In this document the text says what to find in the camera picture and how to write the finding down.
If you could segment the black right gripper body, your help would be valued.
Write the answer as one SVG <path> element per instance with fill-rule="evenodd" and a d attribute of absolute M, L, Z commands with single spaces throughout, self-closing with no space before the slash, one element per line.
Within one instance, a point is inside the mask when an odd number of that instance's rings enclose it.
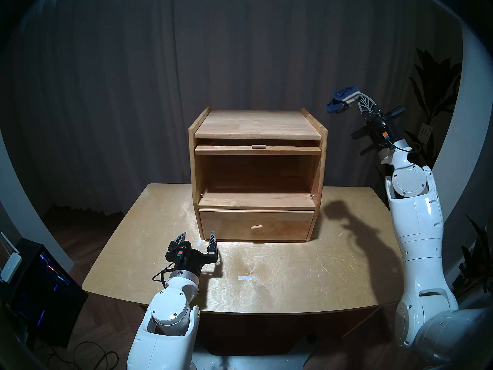
<path fill-rule="evenodd" d="M 401 128 L 395 124 L 395 118 L 404 113 L 404 108 L 394 108 L 390 112 L 381 114 L 368 111 L 361 112 L 366 125 L 363 127 L 364 136 L 369 136 L 377 150 L 393 149 L 393 145 L 405 139 Z"/>

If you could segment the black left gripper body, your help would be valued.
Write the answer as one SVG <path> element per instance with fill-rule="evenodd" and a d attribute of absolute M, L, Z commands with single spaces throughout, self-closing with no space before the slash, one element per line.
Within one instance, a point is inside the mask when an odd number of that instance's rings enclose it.
<path fill-rule="evenodd" d="M 173 269 L 166 269 L 166 272 L 184 270 L 194 275 L 200 275 L 204 265 L 217 263 L 218 248 L 207 246 L 207 253 L 204 254 L 192 249 L 189 241 L 184 241 L 181 244 L 170 242 L 166 252 L 166 260 L 174 265 Z"/>

